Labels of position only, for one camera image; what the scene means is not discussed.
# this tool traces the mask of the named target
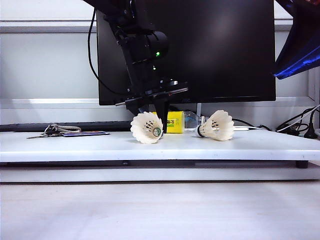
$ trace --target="white wall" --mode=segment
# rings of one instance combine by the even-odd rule
[[[92,7],[81,0],[1,0],[0,123],[130,120],[123,107],[99,106],[91,73],[87,31]],[[290,28],[290,16],[275,5],[276,55]],[[92,35],[92,46],[96,36]],[[97,52],[92,48],[96,67]],[[318,72],[276,83],[276,102],[204,104],[203,113],[226,109],[235,118],[275,127],[315,105]],[[183,106],[195,108],[195,104]]]

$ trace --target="white platform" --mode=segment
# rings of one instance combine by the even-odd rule
[[[166,134],[156,144],[141,144],[131,132],[83,137],[37,136],[37,132],[0,133],[0,162],[109,160],[320,160],[320,141],[266,130],[238,131],[230,141]]]
[[[141,144],[130,132],[112,132],[111,135],[102,136],[27,139],[37,134],[0,134],[2,164],[29,164],[20,167],[3,165],[0,167],[1,182],[320,179],[319,166],[310,163],[309,168],[299,169],[294,162],[320,160],[319,140],[266,130],[236,132],[232,140],[225,142],[194,137],[194,133],[191,132],[166,134],[156,144]],[[158,165],[92,166],[93,163],[127,160],[143,163],[158,161]],[[166,164],[166,160],[176,160],[179,163],[186,160],[195,162],[183,167],[170,166]],[[77,166],[63,166],[66,162]],[[41,163],[60,166],[30,165]]]

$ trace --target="table surface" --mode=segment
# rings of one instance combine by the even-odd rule
[[[0,133],[1,162],[108,160],[320,160],[320,141],[266,130],[237,131],[230,141],[165,134],[141,144],[131,132],[81,137],[37,136],[37,132]]]
[[[320,182],[2,185],[1,239],[317,240]]]

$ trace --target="card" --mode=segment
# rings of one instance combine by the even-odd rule
[[[98,136],[98,135],[109,135],[106,131],[80,131],[80,132],[64,132],[64,137],[83,137],[83,136]]]

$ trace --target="yellow box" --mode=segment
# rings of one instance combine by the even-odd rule
[[[185,113],[183,111],[169,111],[166,121],[168,134],[183,134],[185,132]]]

